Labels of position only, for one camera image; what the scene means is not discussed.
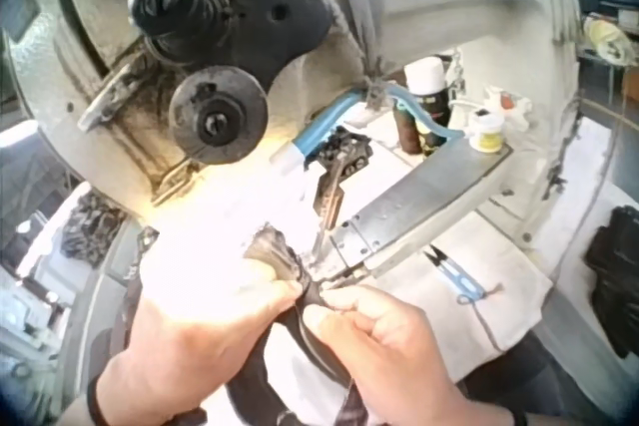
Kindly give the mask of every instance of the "scissors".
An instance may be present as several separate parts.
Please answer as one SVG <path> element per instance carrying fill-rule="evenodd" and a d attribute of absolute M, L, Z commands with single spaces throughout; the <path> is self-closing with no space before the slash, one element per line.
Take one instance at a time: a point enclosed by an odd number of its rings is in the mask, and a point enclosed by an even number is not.
<path fill-rule="evenodd" d="M 470 302 L 479 301 L 486 297 L 486 290 L 459 263 L 450 259 L 446 253 L 436 246 L 431 245 L 430 249 L 434 252 L 434 255 L 427 250 L 423 254 L 452 281 L 461 292 L 461 297 Z"/>

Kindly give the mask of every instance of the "hand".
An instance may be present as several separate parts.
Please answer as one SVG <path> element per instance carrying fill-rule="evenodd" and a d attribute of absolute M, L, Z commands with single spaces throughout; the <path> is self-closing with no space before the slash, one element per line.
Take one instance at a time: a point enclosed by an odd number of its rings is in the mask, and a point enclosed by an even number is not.
<path fill-rule="evenodd" d="M 451 421 L 469 403 L 449 379 L 423 311 L 365 286 L 322 296 L 337 312 L 308 306 L 304 322 L 377 416 L 394 426 L 466 424 Z"/>
<path fill-rule="evenodd" d="M 197 408 L 240 371 L 269 324 L 302 293 L 298 283 L 275 281 L 273 269 L 256 261 L 224 265 L 223 275 L 214 259 L 192 255 L 187 260 L 210 272 L 184 281 L 198 268 L 183 266 L 184 258 L 172 262 L 161 245 L 149 255 L 129 348 L 98 381 L 98 404 L 110 426 L 160 425 Z"/>

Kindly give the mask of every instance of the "right hand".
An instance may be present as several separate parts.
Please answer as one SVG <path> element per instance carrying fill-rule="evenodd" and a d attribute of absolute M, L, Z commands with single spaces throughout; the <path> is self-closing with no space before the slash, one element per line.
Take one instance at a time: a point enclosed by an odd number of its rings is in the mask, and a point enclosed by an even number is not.
<path fill-rule="evenodd" d="M 335 311 L 308 306 L 304 322 L 380 419 L 394 426 L 455 424 L 468 409 L 422 310 L 365 286 L 322 297 Z"/>

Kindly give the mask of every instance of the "black wristband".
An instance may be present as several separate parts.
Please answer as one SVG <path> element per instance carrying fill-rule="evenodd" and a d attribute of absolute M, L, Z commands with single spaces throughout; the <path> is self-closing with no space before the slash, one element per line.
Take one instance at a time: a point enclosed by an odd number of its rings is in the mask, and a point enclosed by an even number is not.
<path fill-rule="evenodd" d="M 514 420 L 512 426 L 528 426 L 528 417 L 526 416 L 526 413 L 515 411 L 514 409 L 508 409 L 508 411 L 510 411 L 512 419 Z"/>
<path fill-rule="evenodd" d="M 91 380 L 87 387 L 87 406 L 89 407 L 89 416 L 91 416 L 91 421 L 93 421 L 95 426 L 109 426 L 109 423 L 107 423 L 107 420 L 104 419 L 102 411 L 100 410 L 100 405 L 98 404 L 97 388 L 99 379 L 100 375 L 97 375 Z"/>

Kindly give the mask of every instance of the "left hand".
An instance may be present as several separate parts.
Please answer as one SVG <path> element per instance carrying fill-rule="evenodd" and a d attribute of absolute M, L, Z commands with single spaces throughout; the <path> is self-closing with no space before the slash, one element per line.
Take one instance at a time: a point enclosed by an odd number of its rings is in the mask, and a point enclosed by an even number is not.
<path fill-rule="evenodd" d="M 200 406 L 240 371 L 267 327 L 302 293 L 263 263 L 216 261 L 209 244 L 158 243 L 143 263 L 129 348 L 98 381 L 110 426 L 161 425 Z"/>

